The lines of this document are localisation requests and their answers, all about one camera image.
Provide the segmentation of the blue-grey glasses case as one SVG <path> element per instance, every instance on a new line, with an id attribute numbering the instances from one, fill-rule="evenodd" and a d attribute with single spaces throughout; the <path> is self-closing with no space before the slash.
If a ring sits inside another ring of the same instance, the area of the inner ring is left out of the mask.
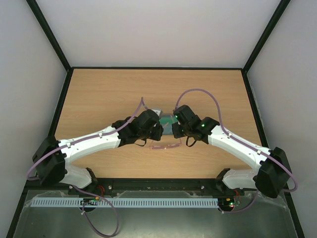
<path id="1" fill-rule="evenodd" d="M 162 114 L 159 121 L 162 127 L 166 125 L 173 125 L 174 123 L 178 122 L 174 114 Z"/>

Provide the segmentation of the light blue cleaning cloth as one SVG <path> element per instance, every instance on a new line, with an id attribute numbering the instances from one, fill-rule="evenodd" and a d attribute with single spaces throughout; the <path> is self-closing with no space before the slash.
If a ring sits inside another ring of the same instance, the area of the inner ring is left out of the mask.
<path id="1" fill-rule="evenodd" d="M 166 125 L 163 127 L 163 135 L 173 135 L 172 125 Z"/>

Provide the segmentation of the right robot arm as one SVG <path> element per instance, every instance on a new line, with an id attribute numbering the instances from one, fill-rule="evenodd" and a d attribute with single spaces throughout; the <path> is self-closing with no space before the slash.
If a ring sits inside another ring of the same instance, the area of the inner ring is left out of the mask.
<path id="1" fill-rule="evenodd" d="M 195 142 L 216 146 L 243 161 L 248 170 L 224 169 L 217 176 L 216 189 L 227 194 L 232 189 L 257 189 L 263 195 L 276 198 L 290 179 L 285 152 L 252 144 L 224 128 L 220 122 L 205 117 L 200 119 L 188 105 L 173 112 L 177 119 L 172 125 L 175 138 L 193 138 Z"/>

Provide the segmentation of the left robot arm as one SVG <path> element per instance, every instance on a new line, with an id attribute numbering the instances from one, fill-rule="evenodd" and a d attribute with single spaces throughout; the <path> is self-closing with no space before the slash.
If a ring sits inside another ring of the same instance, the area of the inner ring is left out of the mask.
<path id="1" fill-rule="evenodd" d="M 62 140 L 48 136 L 32 158 L 35 178 L 42 186 L 63 183 L 79 189 L 87 188 L 96 182 L 95 175 L 89 168 L 74 166 L 74 161 L 99 151 L 134 144 L 137 140 L 159 141 L 163 133 L 159 121 L 161 115 L 161 110 L 147 109 L 137 117 L 118 120 L 85 136 Z"/>

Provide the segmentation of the pink sunglasses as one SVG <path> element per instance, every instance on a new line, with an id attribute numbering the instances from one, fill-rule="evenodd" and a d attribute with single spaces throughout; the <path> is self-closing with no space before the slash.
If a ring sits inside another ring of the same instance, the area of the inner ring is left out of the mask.
<path id="1" fill-rule="evenodd" d="M 152 141 L 149 145 L 151 150 L 166 150 L 178 148 L 182 145 L 181 139 L 172 141 Z"/>

